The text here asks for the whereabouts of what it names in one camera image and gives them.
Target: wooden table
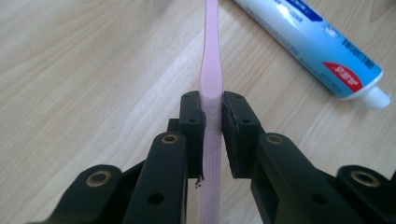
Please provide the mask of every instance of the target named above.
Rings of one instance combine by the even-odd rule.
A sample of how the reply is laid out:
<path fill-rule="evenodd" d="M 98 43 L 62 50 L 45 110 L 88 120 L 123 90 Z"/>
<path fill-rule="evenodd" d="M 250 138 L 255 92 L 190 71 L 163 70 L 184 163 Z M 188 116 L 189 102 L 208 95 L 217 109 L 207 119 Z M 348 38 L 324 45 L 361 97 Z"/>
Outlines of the wooden table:
<path fill-rule="evenodd" d="M 396 2 L 309 0 L 385 71 L 395 94 Z M 96 164 L 125 171 L 198 90 L 205 1 L 0 3 L 0 222 L 50 215 Z M 219 4 L 224 90 L 246 96 L 263 128 L 283 133 L 319 169 L 396 169 L 396 106 L 341 101 L 231 0 Z M 249 181 L 222 160 L 221 223 L 261 223 Z M 188 223 L 196 223 L 190 182 Z"/>

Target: metal screw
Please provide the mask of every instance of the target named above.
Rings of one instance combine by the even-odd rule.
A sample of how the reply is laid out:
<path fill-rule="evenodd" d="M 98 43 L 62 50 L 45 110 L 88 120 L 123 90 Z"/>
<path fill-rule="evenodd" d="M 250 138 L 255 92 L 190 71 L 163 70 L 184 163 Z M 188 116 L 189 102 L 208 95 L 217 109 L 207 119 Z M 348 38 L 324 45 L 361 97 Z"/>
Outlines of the metal screw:
<path fill-rule="evenodd" d="M 111 173 L 109 171 L 96 171 L 88 176 L 85 183 L 91 188 L 97 188 L 106 184 L 110 179 Z"/>
<path fill-rule="evenodd" d="M 173 134 L 168 134 L 168 135 L 164 136 L 161 140 L 165 144 L 174 144 L 178 141 L 178 137 Z"/>
<path fill-rule="evenodd" d="M 375 176 L 364 171 L 352 171 L 350 175 L 356 182 L 366 187 L 377 188 L 381 185 L 381 182 Z"/>
<path fill-rule="evenodd" d="M 280 145 L 283 143 L 283 138 L 279 137 L 278 135 L 268 135 L 265 139 L 274 145 Z"/>

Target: toothbrush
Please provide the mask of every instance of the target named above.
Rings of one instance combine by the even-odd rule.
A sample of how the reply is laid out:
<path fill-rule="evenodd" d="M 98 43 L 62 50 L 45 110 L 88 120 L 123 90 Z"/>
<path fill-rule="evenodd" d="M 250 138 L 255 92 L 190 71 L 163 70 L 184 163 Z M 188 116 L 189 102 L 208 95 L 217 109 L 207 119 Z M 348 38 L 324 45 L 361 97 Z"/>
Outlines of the toothbrush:
<path fill-rule="evenodd" d="M 221 163 L 221 99 L 223 94 L 219 57 L 218 0 L 206 0 L 204 57 L 200 75 L 201 108 L 205 112 L 203 170 L 198 188 L 199 223 L 219 223 Z"/>

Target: wood grain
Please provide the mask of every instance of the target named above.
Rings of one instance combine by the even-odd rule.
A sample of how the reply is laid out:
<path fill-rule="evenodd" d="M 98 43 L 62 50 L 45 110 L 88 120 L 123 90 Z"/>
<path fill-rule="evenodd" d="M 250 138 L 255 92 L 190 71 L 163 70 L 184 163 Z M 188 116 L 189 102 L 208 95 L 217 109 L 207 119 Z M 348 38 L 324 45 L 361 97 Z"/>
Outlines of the wood grain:
<path fill-rule="evenodd" d="M 393 0 L 309 0 L 385 71 L 395 94 Z M 205 1 L 0 2 L 0 220 L 48 217 L 75 177 L 96 164 L 123 171 L 146 158 L 198 90 Z M 396 107 L 369 111 L 331 95 L 230 0 L 219 4 L 224 89 L 246 96 L 268 132 L 283 133 L 332 175 L 359 164 L 396 169 Z M 221 223 L 262 223 L 246 180 L 223 156 Z M 188 223 L 196 223 L 189 189 Z"/>

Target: screw hole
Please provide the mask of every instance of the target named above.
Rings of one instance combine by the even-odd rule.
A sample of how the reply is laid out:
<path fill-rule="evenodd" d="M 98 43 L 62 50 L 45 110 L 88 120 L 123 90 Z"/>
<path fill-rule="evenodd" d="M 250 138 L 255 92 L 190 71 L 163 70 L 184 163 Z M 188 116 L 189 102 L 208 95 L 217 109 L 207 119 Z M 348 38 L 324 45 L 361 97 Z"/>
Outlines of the screw hole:
<path fill-rule="evenodd" d="M 175 142 L 178 141 L 178 137 L 176 135 L 168 134 L 164 136 L 161 140 L 165 144 L 174 144 Z"/>
<path fill-rule="evenodd" d="M 322 205 L 328 203 L 327 199 L 323 195 L 317 194 L 317 193 L 312 195 L 312 200 L 315 203 L 322 204 Z"/>
<path fill-rule="evenodd" d="M 283 143 L 283 138 L 281 138 L 277 135 L 268 135 L 266 137 L 266 140 L 272 144 L 275 144 L 275 145 L 280 145 Z"/>
<path fill-rule="evenodd" d="M 381 185 L 381 182 L 375 176 L 363 171 L 352 171 L 350 175 L 356 182 L 366 187 L 376 188 Z"/>
<path fill-rule="evenodd" d="M 85 184 L 91 188 L 97 188 L 103 186 L 111 179 L 111 173 L 109 171 L 97 171 L 88 176 Z"/>
<path fill-rule="evenodd" d="M 161 193 L 153 193 L 148 197 L 148 202 L 154 205 L 158 205 L 163 202 L 165 198 Z"/>

